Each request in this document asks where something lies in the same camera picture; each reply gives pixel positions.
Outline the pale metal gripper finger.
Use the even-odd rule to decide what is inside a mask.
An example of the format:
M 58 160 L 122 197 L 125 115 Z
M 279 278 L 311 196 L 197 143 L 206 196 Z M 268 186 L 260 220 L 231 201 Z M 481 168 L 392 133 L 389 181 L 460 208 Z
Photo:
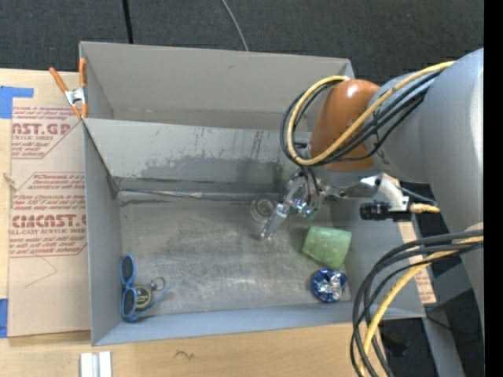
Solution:
M 278 203 L 269 217 L 263 231 L 260 233 L 260 238 L 264 240 L 270 239 L 273 234 L 281 227 L 282 223 L 288 217 L 288 208 L 283 203 Z

